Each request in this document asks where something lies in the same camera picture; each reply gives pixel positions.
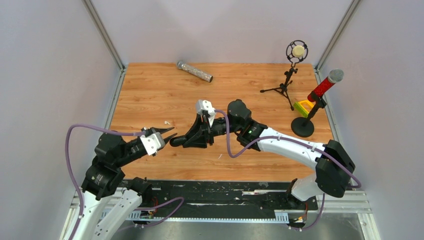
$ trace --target glittery silver microphone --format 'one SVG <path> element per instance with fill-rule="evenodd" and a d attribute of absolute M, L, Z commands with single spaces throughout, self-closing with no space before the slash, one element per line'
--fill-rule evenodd
<path fill-rule="evenodd" d="M 203 80 L 205 80 L 206 82 L 212 82 L 212 79 L 214 78 L 214 76 L 210 75 L 209 73 L 206 73 L 202 70 L 199 70 L 197 68 L 195 68 L 194 66 L 190 66 L 187 63 L 184 63 L 183 61 L 178 61 L 176 63 L 176 67 L 178 69 L 181 69 L 189 74 L 193 74 L 194 76 L 201 78 Z"/>

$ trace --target microphone stand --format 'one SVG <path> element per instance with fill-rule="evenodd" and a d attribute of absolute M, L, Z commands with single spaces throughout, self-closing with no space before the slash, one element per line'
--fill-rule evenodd
<path fill-rule="evenodd" d="M 318 109 L 323 109 L 327 106 L 322 96 L 318 97 L 313 91 L 310 94 L 312 99 L 315 100 L 315 105 L 310 110 L 307 117 L 297 117 L 291 122 L 291 130 L 293 133 L 302 138 L 307 138 L 314 133 L 315 128 L 311 119 L 315 116 Z"/>
<path fill-rule="evenodd" d="M 292 102 L 290 101 L 289 93 L 287 92 L 287 87 L 293 82 L 292 80 L 290 81 L 290 78 L 292 77 L 293 73 L 295 74 L 298 73 L 298 69 L 295 68 L 295 66 L 296 66 L 296 63 L 292 63 L 290 70 L 285 71 L 284 73 L 285 82 L 281 83 L 279 87 L 260 90 L 261 93 L 265 93 L 267 91 L 276 91 L 277 93 L 281 94 L 283 97 L 285 97 L 288 100 L 288 103 L 290 104 L 290 108 L 292 111 L 294 111 L 295 108 L 293 107 Z"/>

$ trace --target gray floor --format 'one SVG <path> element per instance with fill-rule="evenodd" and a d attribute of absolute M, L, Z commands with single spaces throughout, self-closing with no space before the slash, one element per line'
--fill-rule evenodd
<path fill-rule="evenodd" d="M 309 223 L 316 214 L 308 214 Z M 132 224 L 126 221 L 122 226 Z M 113 240 L 364 240 L 358 215 L 324 213 L 310 230 L 296 232 L 282 224 L 163 222 L 151 228 L 130 228 Z"/>

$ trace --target wood surface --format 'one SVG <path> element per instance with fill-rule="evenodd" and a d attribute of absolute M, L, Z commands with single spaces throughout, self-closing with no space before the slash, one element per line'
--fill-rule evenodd
<path fill-rule="evenodd" d="M 291 111 L 286 98 L 275 91 L 285 81 L 289 64 L 196 63 L 193 66 L 213 75 L 211 83 L 176 68 L 175 63 L 131 63 L 119 95 L 111 129 L 136 132 L 143 127 L 175 127 L 171 133 L 184 135 L 192 126 L 199 99 L 211 101 L 215 109 L 227 111 L 228 104 L 241 99 L 252 118 L 283 134 L 296 137 L 291 122 L 300 113 Z M 292 103 L 302 101 L 317 86 L 310 64 L 298 64 L 288 87 Z M 315 132 L 306 138 L 327 143 L 332 133 L 326 112 L 320 109 L 312 119 Z M 231 151 L 243 147 L 231 135 Z M 147 177 L 162 180 L 213 181 L 291 181 L 313 171 L 281 155 L 247 150 L 237 158 L 227 154 L 225 136 L 215 138 L 208 148 L 182 148 L 167 145 L 157 156 L 145 156 L 123 168 L 125 178 Z"/>

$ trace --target white wall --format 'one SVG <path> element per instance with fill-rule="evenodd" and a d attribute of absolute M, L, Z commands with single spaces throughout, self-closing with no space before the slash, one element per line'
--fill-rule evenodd
<path fill-rule="evenodd" d="M 0 239 L 57 240 L 75 192 L 67 129 L 104 126 L 119 70 L 81 0 L 0 6 Z M 80 184 L 99 135 L 72 136 Z"/>
<path fill-rule="evenodd" d="M 288 63 L 304 40 L 316 64 L 351 0 L 93 0 L 125 63 Z"/>
<path fill-rule="evenodd" d="M 422 239 L 424 2 L 364 0 L 323 68 L 328 97 L 381 239 Z"/>

